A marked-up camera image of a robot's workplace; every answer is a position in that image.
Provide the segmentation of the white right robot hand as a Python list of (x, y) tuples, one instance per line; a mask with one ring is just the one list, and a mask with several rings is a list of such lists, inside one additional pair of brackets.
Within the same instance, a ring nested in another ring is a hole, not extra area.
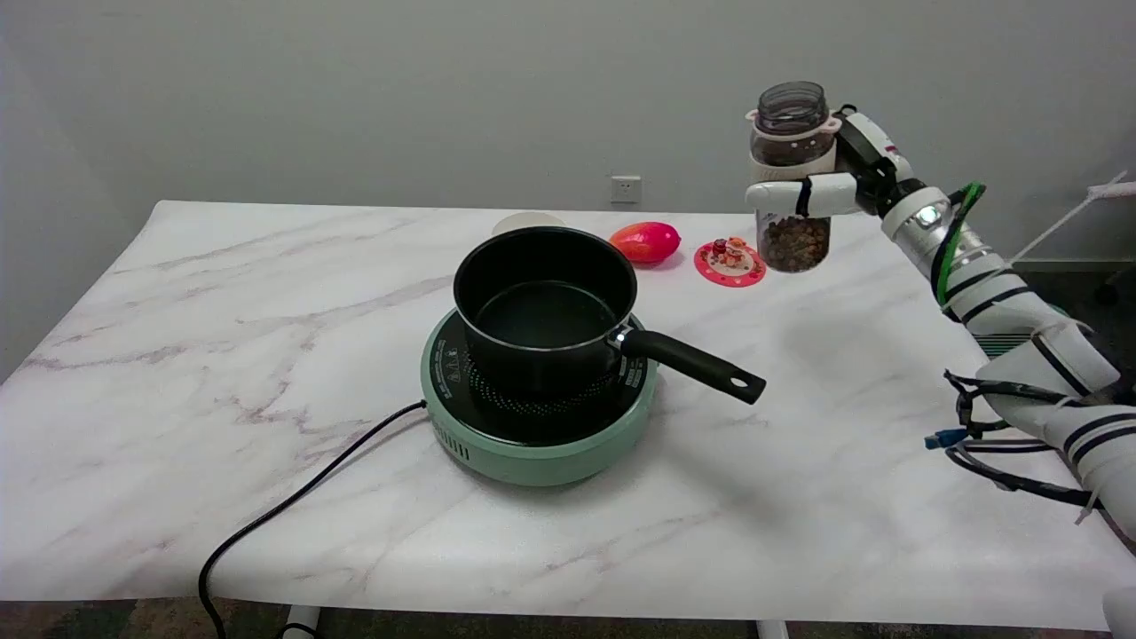
[(841, 106), (816, 133), (832, 138), (832, 148), (815, 161), (783, 169), (755, 163), (760, 179), (744, 194), (751, 209), (775, 218), (883, 217), (927, 186), (892, 138), (857, 106)]

